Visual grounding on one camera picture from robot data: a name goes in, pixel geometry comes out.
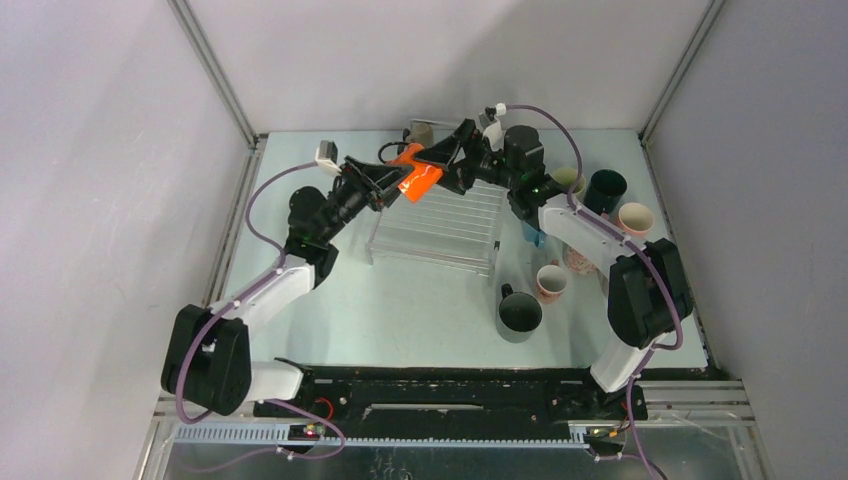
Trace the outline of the taupe mug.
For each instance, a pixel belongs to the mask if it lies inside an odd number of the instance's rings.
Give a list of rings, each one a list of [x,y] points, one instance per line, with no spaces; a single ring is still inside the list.
[[[433,126],[427,122],[411,122],[404,130],[404,142],[417,143],[424,148],[431,147],[435,143]]]

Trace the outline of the orange mug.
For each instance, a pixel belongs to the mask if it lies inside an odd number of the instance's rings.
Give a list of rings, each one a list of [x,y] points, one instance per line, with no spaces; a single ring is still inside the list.
[[[382,156],[389,147],[400,148],[398,155],[391,161],[384,160]],[[425,147],[420,143],[394,141],[381,146],[377,153],[381,163],[406,165],[413,168],[399,185],[400,192],[411,203],[417,203],[444,175],[443,168],[416,159],[415,155],[424,149]]]

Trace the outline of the light green mug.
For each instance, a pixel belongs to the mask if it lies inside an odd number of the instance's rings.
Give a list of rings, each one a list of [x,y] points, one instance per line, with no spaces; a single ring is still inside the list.
[[[560,167],[555,169],[550,173],[552,179],[557,183],[561,184],[565,190],[568,190],[574,183],[577,183],[577,186],[574,189],[574,196],[582,202],[588,181],[585,176],[581,176],[580,179],[577,179],[577,169],[574,167]]]

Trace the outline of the light blue dotted mug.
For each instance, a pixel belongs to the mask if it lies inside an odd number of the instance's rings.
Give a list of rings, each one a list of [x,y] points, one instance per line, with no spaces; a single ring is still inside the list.
[[[527,222],[521,223],[522,236],[526,242],[529,242],[534,247],[542,249],[547,240],[547,234],[543,231],[534,228]]]

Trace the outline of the dark teal mug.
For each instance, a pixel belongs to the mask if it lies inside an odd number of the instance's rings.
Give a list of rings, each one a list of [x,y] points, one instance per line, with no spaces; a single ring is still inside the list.
[[[598,215],[611,215],[627,191],[623,175],[611,169],[596,171],[590,178],[583,204]]]

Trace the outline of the small terracotta cup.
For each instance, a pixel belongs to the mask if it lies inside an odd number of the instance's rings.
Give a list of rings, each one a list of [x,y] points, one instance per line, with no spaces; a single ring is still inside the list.
[[[535,277],[537,299],[543,304],[557,301],[568,285],[567,272],[557,260],[542,266]]]

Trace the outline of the pink ghost pattern mug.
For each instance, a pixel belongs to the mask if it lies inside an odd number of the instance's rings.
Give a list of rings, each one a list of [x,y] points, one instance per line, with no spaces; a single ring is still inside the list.
[[[563,260],[565,262],[565,266],[577,275],[587,276],[597,272],[596,265],[575,250],[571,245],[565,245]]]

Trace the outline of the grey mug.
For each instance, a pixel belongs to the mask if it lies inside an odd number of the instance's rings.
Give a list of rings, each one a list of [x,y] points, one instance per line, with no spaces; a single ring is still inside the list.
[[[500,293],[496,323],[499,335],[509,343],[525,342],[542,322],[540,303],[528,293],[515,291],[508,283],[501,285]]]

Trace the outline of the salmon pink mug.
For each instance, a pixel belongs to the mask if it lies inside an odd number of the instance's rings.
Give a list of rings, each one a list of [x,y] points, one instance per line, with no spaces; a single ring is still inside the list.
[[[654,213],[644,204],[628,202],[621,205],[615,218],[615,224],[628,234],[646,237],[655,226]]]

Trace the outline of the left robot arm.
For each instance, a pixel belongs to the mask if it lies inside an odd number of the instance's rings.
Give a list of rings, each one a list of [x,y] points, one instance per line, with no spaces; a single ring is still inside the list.
[[[189,304],[178,312],[161,386],[174,394],[183,422],[230,415],[249,401],[277,400],[297,417],[312,411],[316,390],[303,381],[306,368],[289,360],[255,361],[250,340],[326,280],[338,257],[333,238],[364,209],[388,207],[413,171],[409,163],[347,157],[328,193],[306,186],[291,195],[285,242],[259,237],[277,252],[263,273],[228,299],[207,307]]]

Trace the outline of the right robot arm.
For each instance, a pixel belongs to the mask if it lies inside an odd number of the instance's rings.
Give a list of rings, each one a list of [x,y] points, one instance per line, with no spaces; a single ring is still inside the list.
[[[546,171],[539,132],[517,125],[501,148],[466,119],[447,137],[414,155],[444,173],[440,186],[464,194],[476,182],[506,189],[513,214],[584,256],[607,278],[612,337],[589,369],[581,392],[585,411],[606,418],[622,403],[620,390],[646,364],[649,352],[682,346],[682,322],[693,310],[677,246],[648,241],[615,227]]]

